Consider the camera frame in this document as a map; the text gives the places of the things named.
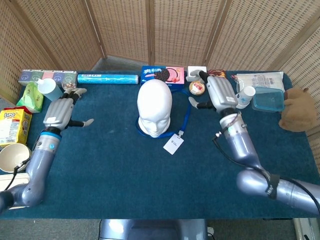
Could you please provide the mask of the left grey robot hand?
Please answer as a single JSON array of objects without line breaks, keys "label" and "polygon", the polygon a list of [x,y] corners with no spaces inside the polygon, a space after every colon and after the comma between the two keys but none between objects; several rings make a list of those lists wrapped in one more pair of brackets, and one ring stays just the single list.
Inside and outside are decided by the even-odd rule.
[{"label": "left grey robot hand", "polygon": [[46,128],[56,128],[63,131],[68,127],[88,127],[94,119],[87,121],[72,120],[72,112],[77,100],[86,93],[85,88],[69,88],[57,100],[50,103],[43,124]]}]

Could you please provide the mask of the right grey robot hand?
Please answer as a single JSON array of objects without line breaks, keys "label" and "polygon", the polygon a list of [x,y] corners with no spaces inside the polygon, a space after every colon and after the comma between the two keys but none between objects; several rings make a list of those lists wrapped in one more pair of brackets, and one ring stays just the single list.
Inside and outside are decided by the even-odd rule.
[{"label": "right grey robot hand", "polygon": [[197,102],[189,97],[190,104],[196,109],[214,109],[221,116],[237,112],[238,100],[231,83],[224,77],[211,76],[202,70],[194,70],[186,77],[188,82],[202,80],[209,93],[210,100]]}]

